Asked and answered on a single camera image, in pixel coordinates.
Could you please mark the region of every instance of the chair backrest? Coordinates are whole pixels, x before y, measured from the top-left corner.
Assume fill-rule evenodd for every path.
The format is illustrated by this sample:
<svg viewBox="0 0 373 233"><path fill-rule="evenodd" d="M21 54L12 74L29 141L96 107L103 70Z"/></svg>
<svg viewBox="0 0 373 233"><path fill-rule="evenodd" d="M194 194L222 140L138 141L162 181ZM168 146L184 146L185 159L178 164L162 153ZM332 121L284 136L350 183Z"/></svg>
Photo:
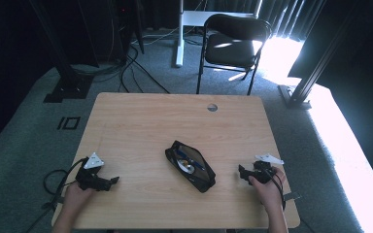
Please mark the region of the chair backrest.
<svg viewBox="0 0 373 233"><path fill-rule="evenodd" d="M271 25L255 17L233 17L225 14L210 16L204 24L207 29L214 29L237 40L265 42L271 36Z"/></svg>

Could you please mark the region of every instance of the wooden table top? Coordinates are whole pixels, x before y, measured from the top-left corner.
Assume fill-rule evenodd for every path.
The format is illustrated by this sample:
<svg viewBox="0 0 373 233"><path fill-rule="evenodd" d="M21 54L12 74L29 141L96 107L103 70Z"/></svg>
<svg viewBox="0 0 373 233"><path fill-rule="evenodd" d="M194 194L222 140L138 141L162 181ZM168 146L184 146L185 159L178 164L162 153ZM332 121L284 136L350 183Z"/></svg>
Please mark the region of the wooden table top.
<svg viewBox="0 0 373 233"><path fill-rule="evenodd" d="M164 151L175 140L198 149L217 174L216 184L207 192L199 192L167 160ZM280 157L259 97L101 93L75 161L93 152L105 162L98 176L120 179L110 191L95 193L76 228L268 226L254 188L238 173L238 164L251 169L257 154ZM69 182L77 171L71 173ZM284 193L289 192L285 182ZM61 208L59 204L52 223ZM293 201L287 202L285 215L288 227L299 224Z"/></svg>

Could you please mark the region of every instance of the mesh pouch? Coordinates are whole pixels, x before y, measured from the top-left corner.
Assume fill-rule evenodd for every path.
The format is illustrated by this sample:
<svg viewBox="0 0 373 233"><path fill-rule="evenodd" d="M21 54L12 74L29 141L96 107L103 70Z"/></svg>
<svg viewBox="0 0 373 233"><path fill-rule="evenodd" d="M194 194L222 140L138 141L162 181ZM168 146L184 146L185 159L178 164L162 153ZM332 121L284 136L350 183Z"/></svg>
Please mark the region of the mesh pouch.
<svg viewBox="0 0 373 233"><path fill-rule="evenodd" d="M206 192L215 184L215 173L199 150L175 141L165 150L165 155L200 192Z"/></svg>

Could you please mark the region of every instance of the white triangular marker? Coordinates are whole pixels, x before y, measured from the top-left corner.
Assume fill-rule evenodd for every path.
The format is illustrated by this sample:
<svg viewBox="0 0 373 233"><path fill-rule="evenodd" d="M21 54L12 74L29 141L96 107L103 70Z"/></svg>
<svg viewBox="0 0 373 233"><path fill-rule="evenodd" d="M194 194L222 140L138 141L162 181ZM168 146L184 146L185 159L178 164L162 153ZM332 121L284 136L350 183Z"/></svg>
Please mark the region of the white triangular marker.
<svg viewBox="0 0 373 233"><path fill-rule="evenodd" d="M94 152L89 160L87 161L86 165L84 166L85 169L100 167L104 165L104 161L102 161L98 155Z"/></svg>
<svg viewBox="0 0 373 233"><path fill-rule="evenodd" d="M263 161L263 162L270 162L270 163L276 163L276 164L284 164L284 161L281 159L278 159L271 154L267 153L264 155L256 155L255 158Z"/></svg>

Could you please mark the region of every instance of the hand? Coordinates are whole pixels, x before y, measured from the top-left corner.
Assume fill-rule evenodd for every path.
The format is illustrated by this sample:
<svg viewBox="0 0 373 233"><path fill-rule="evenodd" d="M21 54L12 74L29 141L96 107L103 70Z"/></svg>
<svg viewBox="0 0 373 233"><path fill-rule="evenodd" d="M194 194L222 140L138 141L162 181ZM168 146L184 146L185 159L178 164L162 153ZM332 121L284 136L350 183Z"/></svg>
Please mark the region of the hand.
<svg viewBox="0 0 373 233"><path fill-rule="evenodd" d="M272 169L276 172L276 175L273 177L275 182L278 185L284 184L286 175L284 175L284 173L276 167L272 167ZM252 176L249 176L249 180L253 184L253 187L255 187L256 193L258 194L258 197L267 212L278 209L281 210L283 208L281 193L278 190L278 187L275 186L272 181L264 184L260 183L255 177Z"/></svg>
<svg viewBox="0 0 373 233"><path fill-rule="evenodd" d="M66 188L62 210L53 225L52 232L70 232L80 211L90 199L94 189L82 190L78 183L72 183Z"/></svg>

